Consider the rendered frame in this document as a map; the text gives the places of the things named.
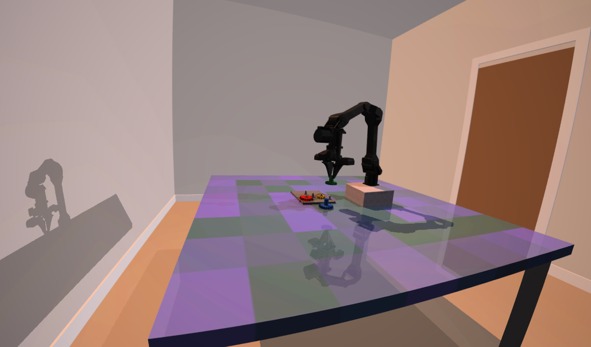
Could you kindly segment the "blue gear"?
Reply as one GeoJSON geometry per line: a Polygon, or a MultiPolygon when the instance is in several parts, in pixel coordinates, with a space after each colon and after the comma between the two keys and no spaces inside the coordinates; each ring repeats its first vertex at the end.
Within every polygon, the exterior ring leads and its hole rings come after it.
{"type": "Polygon", "coordinates": [[[329,204],[328,198],[324,198],[324,203],[320,203],[319,207],[324,208],[324,209],[333,209],[334,208],[331,204],[329,204]]]}

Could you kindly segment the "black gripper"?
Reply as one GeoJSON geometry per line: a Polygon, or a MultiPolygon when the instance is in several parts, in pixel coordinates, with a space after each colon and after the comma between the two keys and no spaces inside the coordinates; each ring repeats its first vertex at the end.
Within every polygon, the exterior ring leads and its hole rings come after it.
{"type": "MultiPolygon", "coordinates": [[[[341,144],[329,143],[329,145],[326,145],[326,147],[328,147],[329,150],[332,150],[332,148],[334,147],[336,149],[336,154],[337,154],[336,159],[332,158],[328,161],[322,161],[322,163],[324,163],[324,165],[326,166],[326,169],[328,171],[328,176],[333,175],[333,179],[335,179],[336,175],[339,173],[340,168],[342,168],[343,165],[354,165],[353,158],[348,158],[348,157],[343,158],[342,155],[340,155],[341,148],[343,148],[341,146],[341,144]],[[332,162],[332,161],[335,161],[335,162],[332,162]],[[333,171],[333,174],[332,174],[332,171],[333,171]]],[[[319,160],[318,154],[316,154],[314,156],[314,160],[319,160]]]]}

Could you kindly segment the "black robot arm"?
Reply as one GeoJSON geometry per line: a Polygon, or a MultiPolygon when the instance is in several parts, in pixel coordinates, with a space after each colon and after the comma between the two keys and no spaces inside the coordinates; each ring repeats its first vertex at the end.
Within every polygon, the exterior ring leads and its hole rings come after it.
{"type": "MultiPolygon", "coordinates": [[[[369,102],[361,102],[347,111],[333,114],[328,117],[329,119],[324,127],[317,128],[313,137],[317,143],[341,144],[342,134],[346,134],[343,128],[349,123],[349,120],[359,114],[365,116],[365,121],[368,125],[366,155],[362,158],[361,164],[363,172],[366,172],[363,184],[370,187],[380,186],[377,184],[377,181],[378,176],[382,175],[382,169],[379,165],[378,156],[376,155],[377,130],[382,121],[382,110],[379,107],[371,105],[369,102]]],[[[334,147],[332,150],[329,150],[327,147],[325,151],[319,152],[318,155],[319,160],[323,161],[337,158],[334,147]]]]}

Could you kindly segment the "green gear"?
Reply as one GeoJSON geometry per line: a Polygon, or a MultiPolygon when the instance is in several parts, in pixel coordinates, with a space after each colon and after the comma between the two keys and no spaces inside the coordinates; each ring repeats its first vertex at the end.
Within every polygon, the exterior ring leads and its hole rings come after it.
{"type": "Polygon", "coordinates": [[[325,181],[325,184],[333,186],[333,185],[337,185],[337,182],[335,182],[333,180],[333,175],[329,175],[329,181],[325,181]]]}

